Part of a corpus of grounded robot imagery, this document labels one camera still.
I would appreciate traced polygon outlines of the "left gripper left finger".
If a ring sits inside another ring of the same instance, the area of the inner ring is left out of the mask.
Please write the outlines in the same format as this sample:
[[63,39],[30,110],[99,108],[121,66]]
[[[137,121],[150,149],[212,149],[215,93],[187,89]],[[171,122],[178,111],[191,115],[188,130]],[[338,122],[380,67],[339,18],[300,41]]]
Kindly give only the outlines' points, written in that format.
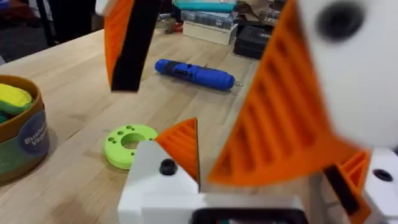
[[189,223],[200,207],[197,119],[138,144],[118,203],[122,224]]

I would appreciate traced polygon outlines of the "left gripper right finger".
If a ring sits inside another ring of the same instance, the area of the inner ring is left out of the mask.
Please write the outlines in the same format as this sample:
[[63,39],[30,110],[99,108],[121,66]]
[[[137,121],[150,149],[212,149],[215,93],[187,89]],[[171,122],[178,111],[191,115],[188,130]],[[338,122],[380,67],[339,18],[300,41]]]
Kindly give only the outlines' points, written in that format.
[[323,171],[326,214],[332,223],[397,223],[397,154],[359,152]]

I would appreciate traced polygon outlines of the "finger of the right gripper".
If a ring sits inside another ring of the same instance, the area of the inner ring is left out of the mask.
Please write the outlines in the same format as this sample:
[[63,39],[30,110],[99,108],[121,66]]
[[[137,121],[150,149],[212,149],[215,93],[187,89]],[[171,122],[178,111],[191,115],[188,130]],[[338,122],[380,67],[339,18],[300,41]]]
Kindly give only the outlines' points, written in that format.
[[397,145],[397,0],[287,1],[208,181],[268,185]]
[[161,0],[97,0],[104,19],[104,55],[111,91],[137,92]]

